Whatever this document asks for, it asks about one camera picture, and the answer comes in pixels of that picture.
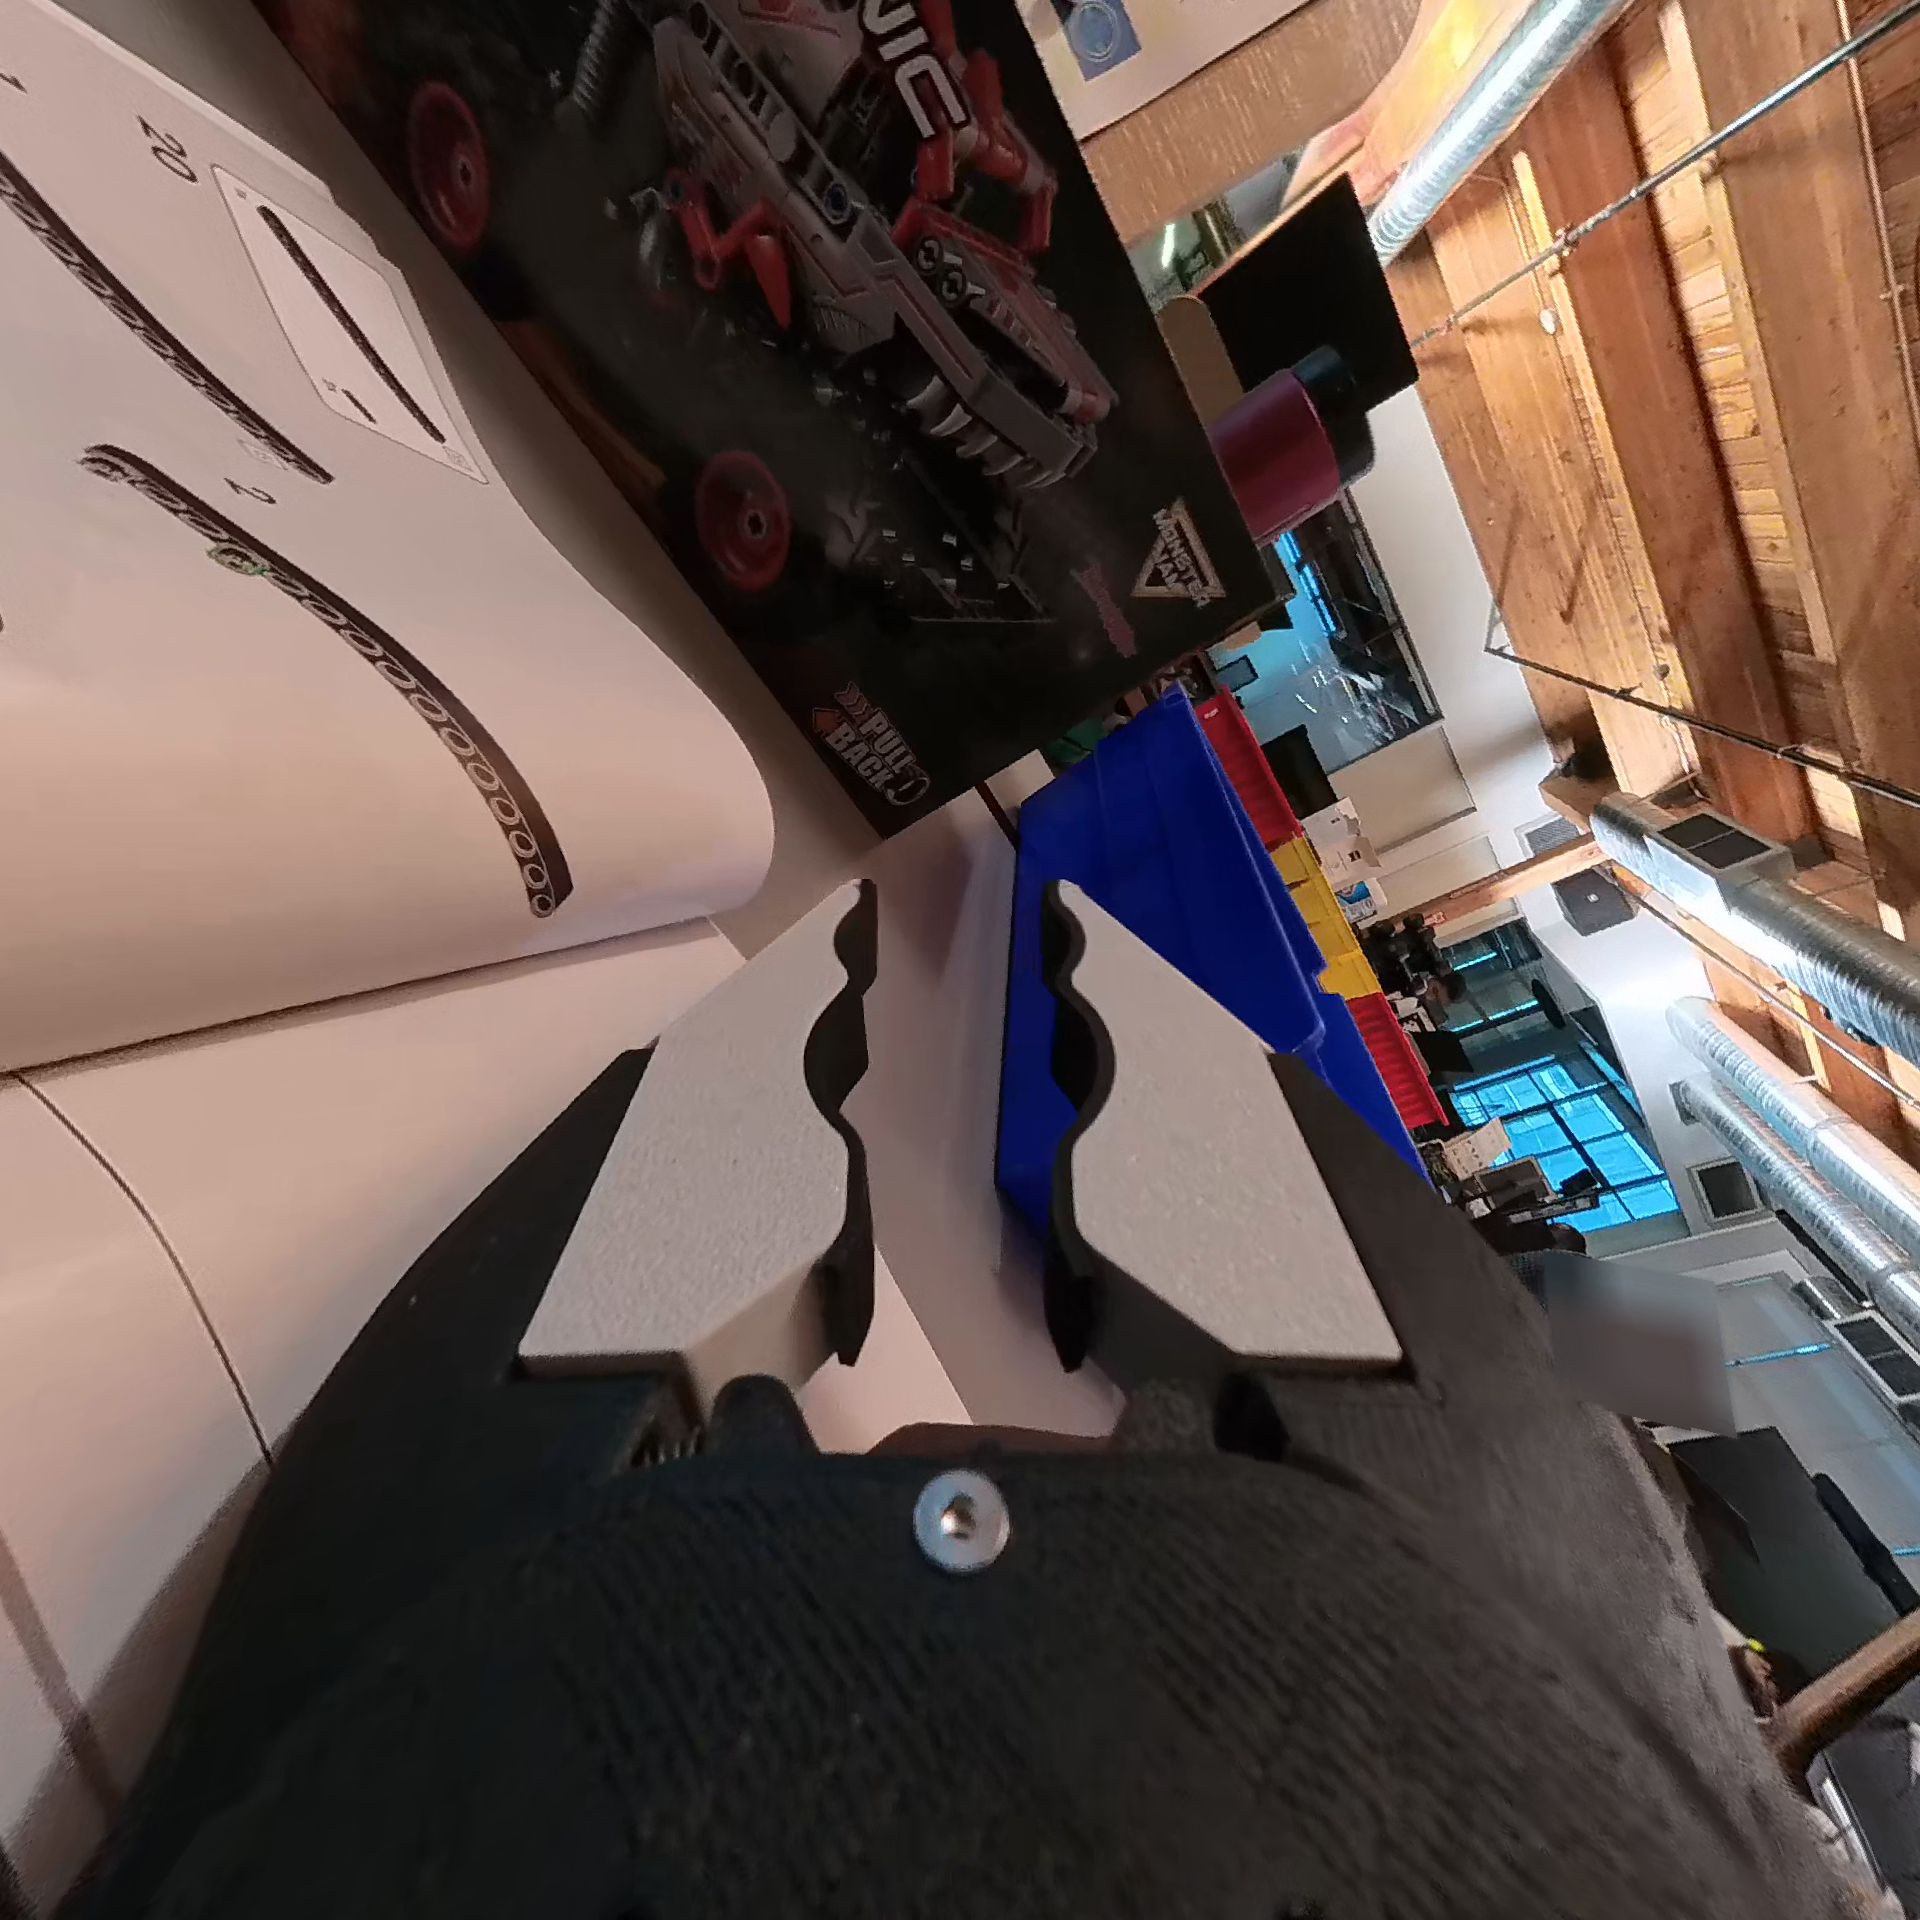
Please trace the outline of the wood framed white poster board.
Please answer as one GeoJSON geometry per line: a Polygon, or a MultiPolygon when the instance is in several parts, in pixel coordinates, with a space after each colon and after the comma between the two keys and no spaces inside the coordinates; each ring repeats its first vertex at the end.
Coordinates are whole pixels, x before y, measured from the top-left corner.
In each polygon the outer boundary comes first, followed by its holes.
{"type": "Polygon", "coordinates": [[[1296,153],[1430,25],[1420,2],[1022,2],[1124,244],[1296,153]]]}

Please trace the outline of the red plastic bin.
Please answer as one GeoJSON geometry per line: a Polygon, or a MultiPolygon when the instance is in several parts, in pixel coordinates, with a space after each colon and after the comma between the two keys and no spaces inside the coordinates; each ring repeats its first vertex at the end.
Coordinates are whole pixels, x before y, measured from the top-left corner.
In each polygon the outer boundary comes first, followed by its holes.
{"type": "Polygon", "coordinates": [[[1231,692],[1207,697],[1192,712],[1260,846],[1271,849],[1305,838],[1302,822],[1231,692]]]}
{"type": "Polygon", "coordinates": [[[1449,1125],[1449,1108],[1436,1092],[1422,1052],[1405,1030],[1397,1005],[1383,991],[1343,999],[1359,1042],[1366,1048],[1397,1118],[1410,1133],[1449,1125]]]}

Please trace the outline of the white instruction booklet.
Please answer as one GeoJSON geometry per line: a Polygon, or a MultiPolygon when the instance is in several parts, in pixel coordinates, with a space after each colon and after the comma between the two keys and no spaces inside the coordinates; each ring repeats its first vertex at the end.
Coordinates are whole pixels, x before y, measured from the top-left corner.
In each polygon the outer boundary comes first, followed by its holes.
{"type": "Polygon", "coordinates": [[[740,969],[744,745],[321,180],[4,5],[4,1914],[402,1273],[740,969]]]}

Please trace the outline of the maroon cylindrical bottle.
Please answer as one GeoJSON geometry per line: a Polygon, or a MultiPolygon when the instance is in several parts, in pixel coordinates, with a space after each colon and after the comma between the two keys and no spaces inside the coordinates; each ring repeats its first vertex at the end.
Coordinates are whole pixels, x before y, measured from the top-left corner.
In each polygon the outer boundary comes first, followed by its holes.
{"type": "Polygon", "coordinates": [[[1268,374],[1207,437],[1260,544],[1329,506],[1376,462],[1368,408],[1334,348],[1268,374]]]}

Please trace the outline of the grey desk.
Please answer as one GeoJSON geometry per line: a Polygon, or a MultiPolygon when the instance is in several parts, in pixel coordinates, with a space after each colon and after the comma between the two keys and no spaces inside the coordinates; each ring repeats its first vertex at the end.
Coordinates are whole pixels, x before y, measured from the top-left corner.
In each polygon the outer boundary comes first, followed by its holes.
{"type": "Polygon", "coordinates": [[[1004,800],[1032,792],[1037,754],[880,838],[672,569],[598,456],[487,319],[414,215],[325,108],[252,5],[69,5],[325,182],[409,280],[474,437],[548,542],[687,672],[750,748],[774,814],[757,896],[714,919],[753,954],[834,881],[877,885],[870,1068],[847,1114],[869,1148],[876,1326],[861,1359],[802,1394],[832,1449],[912,1422],[1110,1433],[1118,1388],[1061,1368],[1045,1332],[1041,1255],[991,1178],[1016,846],[1004,800]]]}

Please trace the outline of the blue plastic bin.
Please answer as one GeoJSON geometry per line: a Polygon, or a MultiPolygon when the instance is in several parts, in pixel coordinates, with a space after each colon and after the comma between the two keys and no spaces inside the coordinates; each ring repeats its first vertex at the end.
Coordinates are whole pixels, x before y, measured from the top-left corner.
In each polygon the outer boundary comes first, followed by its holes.
{"type": "Polygon", "coordinates": [[[1380,1137],[1422,1156],[1326,958],[1188,697],[1172,689],[1022,805],[998,1073],[997,1189],[1037,1239],[1074,1108],[1052,1073],[1057,1000],[1041,977],[1041,896],[1078,885],[1274,1052],[1300,1057],[1380,1137]]]}

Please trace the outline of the silver air duct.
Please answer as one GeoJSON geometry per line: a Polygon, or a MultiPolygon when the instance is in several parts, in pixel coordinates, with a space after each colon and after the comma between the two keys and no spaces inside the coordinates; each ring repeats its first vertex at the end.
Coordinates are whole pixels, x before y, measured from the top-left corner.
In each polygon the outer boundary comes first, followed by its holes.
{"type": "Polygon", "coordinates": [[[1917,1060],[1914,948],[1799,886],[1784,846],[1710,807],[1670,814],[1621,791],[1598,802],[1590,834],[1613,863],[1783,974],[1832,1022],[1917,1060]]]}
{"type": "Polygon", "coordinates": [[[1374,205],[1366,232],[1383,268],[1623,12],[1624,2],[1526,2],[1519,8],[1374,205]]]}
{"type": "Polygon", "coordinates": [[[1778,1210],[1840,1264],[1909,1340],[1917,1329],[1917,1175],[1820,1088],[1700,996],[1665,1022],[1700,1071],[1670,1084],[1676,1108],[1708,1127],[1778,1210]]]}

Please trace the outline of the yellow plastic bin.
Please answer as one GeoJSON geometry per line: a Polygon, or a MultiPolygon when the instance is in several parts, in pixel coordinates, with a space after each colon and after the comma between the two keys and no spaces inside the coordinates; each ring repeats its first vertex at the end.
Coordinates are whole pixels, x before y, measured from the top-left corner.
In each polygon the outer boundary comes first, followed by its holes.
{"type": "Polygon", "coordinates": [[[1349,922],[1312,840],[1302,834],[1268,848],[1278,874],[1286,885],[1294,908],[1300,912],[1320,960],[1312,965],[1312,977],[1320,991],[1357,1000],[1378,996],[1380,980],[1366,950],[1349,922]]]}

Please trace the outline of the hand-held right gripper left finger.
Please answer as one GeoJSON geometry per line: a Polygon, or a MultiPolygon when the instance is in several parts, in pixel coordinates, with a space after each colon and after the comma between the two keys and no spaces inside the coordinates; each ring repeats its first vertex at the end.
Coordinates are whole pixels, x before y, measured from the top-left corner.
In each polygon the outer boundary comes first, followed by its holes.
{"type": "Polygon", "coordinates": [[[652,1047],[544,1296],[533,1375],[802,1388],[873,1328],[866,1148],[877,886],[847,880],[652,1047]]]}

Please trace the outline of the black flat panel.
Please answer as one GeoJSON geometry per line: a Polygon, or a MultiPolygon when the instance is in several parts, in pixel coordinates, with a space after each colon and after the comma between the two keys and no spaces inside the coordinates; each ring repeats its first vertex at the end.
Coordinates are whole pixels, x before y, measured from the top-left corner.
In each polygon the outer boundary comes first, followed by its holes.
{"type": "Polygon", "coordinates": [[[1333,349],[1359,405],[1410,390],[1420,369],[1352,180],[1333,176],[1198,290],[1238,386],[1333,349]]]}

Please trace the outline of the black toy truck box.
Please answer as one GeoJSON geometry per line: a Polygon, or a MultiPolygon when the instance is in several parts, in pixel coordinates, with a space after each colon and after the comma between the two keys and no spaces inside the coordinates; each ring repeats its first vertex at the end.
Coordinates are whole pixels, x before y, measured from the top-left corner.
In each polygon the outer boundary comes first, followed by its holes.
{"type": "Polygon", "coordinates": [[[1266,601],[1016,5],[255,8],[876,832],[1266,601]]]}

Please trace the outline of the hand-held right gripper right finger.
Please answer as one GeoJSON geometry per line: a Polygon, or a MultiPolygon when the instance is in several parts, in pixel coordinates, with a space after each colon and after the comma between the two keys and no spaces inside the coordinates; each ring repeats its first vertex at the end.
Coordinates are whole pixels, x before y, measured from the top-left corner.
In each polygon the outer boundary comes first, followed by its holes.
{"type": "Polygon", "coordinates": [[[1045,1326],[1121,1389],[1391,1375],[1402,1345],[1280,1056],[1072,880],[1041,894],[1052,1073],[1045,1326]]]}

